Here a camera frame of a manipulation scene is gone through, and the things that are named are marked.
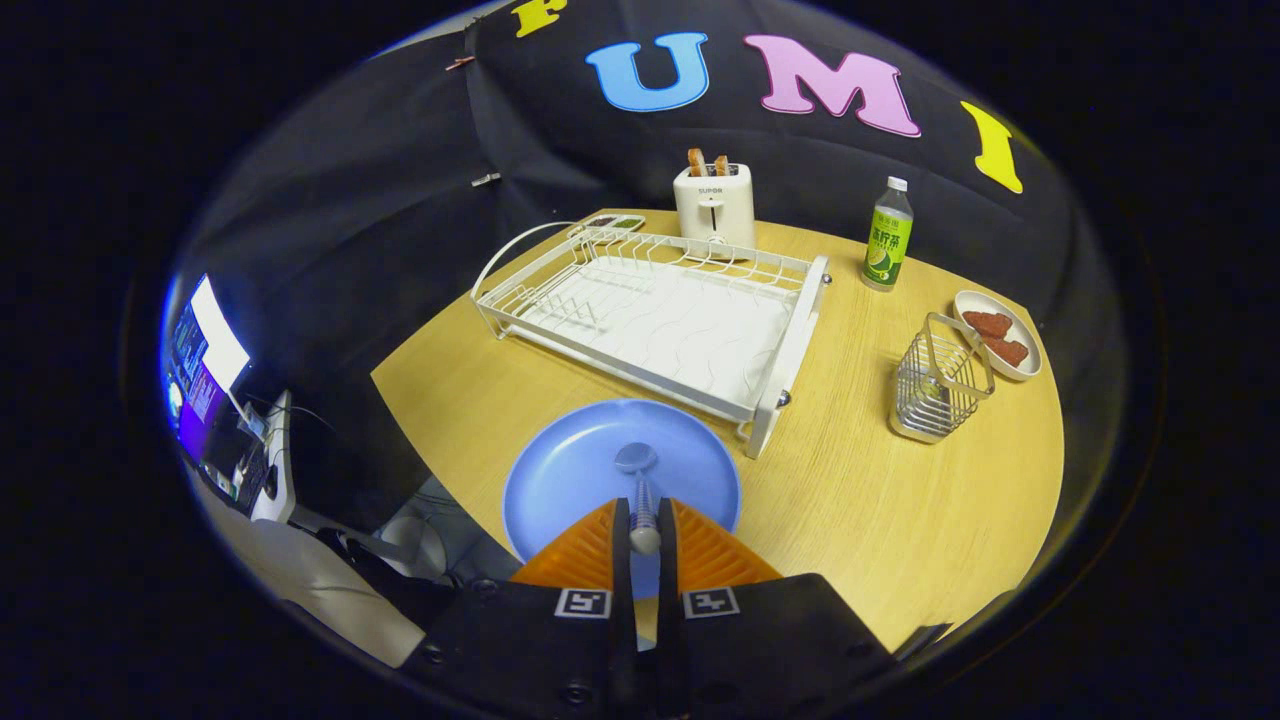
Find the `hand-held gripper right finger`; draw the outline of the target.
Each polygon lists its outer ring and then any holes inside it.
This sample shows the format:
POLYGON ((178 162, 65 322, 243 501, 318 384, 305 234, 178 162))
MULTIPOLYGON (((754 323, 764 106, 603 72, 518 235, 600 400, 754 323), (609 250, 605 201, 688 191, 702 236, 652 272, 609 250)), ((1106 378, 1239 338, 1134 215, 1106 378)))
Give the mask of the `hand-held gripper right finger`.
POLYGON ((822 575, 785 577, 689 503, 660 502, 657 712, 841 716, 899 661, 822 575))

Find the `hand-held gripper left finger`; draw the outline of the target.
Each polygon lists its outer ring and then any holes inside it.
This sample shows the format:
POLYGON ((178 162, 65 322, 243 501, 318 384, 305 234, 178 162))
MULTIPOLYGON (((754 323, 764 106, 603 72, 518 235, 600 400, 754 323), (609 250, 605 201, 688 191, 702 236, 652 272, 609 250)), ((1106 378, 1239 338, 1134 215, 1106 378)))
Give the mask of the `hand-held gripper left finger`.
POLYGON ((472 719, 631 719, 640 705, 628 503, 588 512, 506 582, 439 600, 401 666, 472 719))

